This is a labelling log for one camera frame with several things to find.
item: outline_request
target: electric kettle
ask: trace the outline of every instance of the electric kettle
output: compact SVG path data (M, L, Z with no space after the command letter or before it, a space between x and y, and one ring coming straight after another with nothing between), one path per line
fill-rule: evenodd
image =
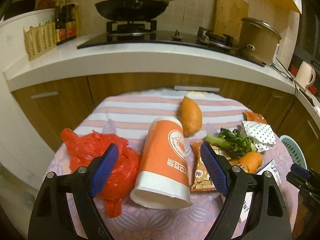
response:
M316 71L307 62L303 61L294 81L303 89L303 91L306 91L306 88L312 86L315 80Z

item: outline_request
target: sauce bottle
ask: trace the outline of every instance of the sauce bottle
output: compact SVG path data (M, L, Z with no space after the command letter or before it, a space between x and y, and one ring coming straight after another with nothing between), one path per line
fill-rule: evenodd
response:
M70 3L70 0L66 0L64 6L65 23L66 23L66 40L72 40L77 36L76 27L76 8L75 4Z
M60 11L61 1L56 1L56 9L54 13L56 44L60 45L66 41L66 25L62 20Z

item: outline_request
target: pan lid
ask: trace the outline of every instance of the pan lid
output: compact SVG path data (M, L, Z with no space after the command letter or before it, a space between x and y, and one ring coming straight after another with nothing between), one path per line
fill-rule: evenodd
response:
M268 28L269 30L273 31L275 34L277 34L277 35L280 37L280 39L282 39L281 36L280 36L280 34L279 34L276 30L274 30L269 24L267 24L266 22L264 22L264 21L262 21L262 20L257 20L257 19L250 18L250 17L242 18L241 20L242 20L242 21L254 22L254 23L257 23L257 24L259 24L259 25L261 25L261 26L263 26L263 27L266 27L266 28Z

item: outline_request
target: yellow plastic basket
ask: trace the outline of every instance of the yellow plastic basket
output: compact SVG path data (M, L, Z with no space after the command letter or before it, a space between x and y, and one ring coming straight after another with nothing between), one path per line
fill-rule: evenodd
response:
M34 60L57 46L55 22L50 22L24 33L24 43L29 60Z

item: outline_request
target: wooden cabinet door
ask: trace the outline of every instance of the wooden cabinet door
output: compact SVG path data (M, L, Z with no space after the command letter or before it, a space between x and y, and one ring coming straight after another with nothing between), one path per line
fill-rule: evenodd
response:
M38 134L56 151L64 128L75 129L94 109L87 77L46 82L12 92Z
M257 114L262 114L273 131L277 132L292 101L293 95L291 94L260 86L249 108Z
M320 172L320 130L304 106L296 100L294 106L284 119L277 135L288 135L301 148L308 169Z
M121 93L180 86L204 86L219 88L225 98L237 100L248 106L254 100L259 85L237 80L201 75L175 73L116 73L88 76L95 106L106 97Z

